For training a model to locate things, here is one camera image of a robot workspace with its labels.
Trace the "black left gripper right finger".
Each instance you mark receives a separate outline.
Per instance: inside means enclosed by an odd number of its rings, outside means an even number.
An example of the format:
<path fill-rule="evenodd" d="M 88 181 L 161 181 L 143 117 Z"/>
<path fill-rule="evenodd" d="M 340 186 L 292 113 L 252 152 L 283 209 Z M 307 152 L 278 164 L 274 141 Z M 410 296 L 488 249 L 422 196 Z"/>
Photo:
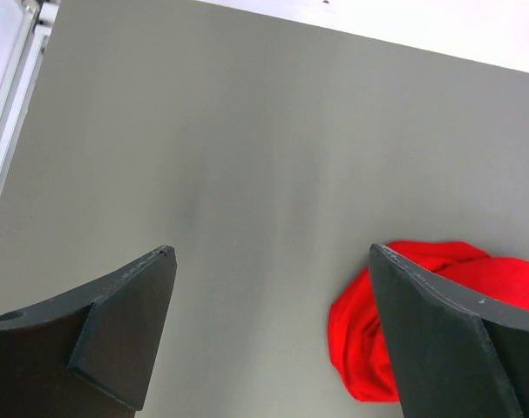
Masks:
<path fill-rule="evenodd" d="M 529 417 L 529 310 L 385 245 L 370 278 L 406 417 Z"/>

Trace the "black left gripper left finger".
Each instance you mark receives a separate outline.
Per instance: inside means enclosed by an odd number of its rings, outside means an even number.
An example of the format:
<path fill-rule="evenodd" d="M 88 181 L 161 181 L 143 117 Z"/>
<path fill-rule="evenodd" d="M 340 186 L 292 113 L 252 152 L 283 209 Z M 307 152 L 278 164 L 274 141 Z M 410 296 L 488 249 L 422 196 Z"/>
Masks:
<path fill-rule="evenodd" d="M 176 276 L 160 246 L 0 315 L 0 417 L 133 417 L 145 405 Z"/>

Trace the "red t shirt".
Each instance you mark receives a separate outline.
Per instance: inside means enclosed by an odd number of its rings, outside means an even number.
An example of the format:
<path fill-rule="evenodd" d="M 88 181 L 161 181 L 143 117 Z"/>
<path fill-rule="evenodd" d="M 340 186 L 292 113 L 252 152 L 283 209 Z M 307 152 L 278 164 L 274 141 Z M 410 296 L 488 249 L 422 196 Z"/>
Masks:
<path fill-rule="evenodd" d="M 459 285 L 529 310 L 527 260 L 492 256 L 463 241 L 399 240 L 387 247 Z M 351 396 L 363 402 L 399 401 L 368 267 L 331 305 L 327 337 L 330 361 Z"/>

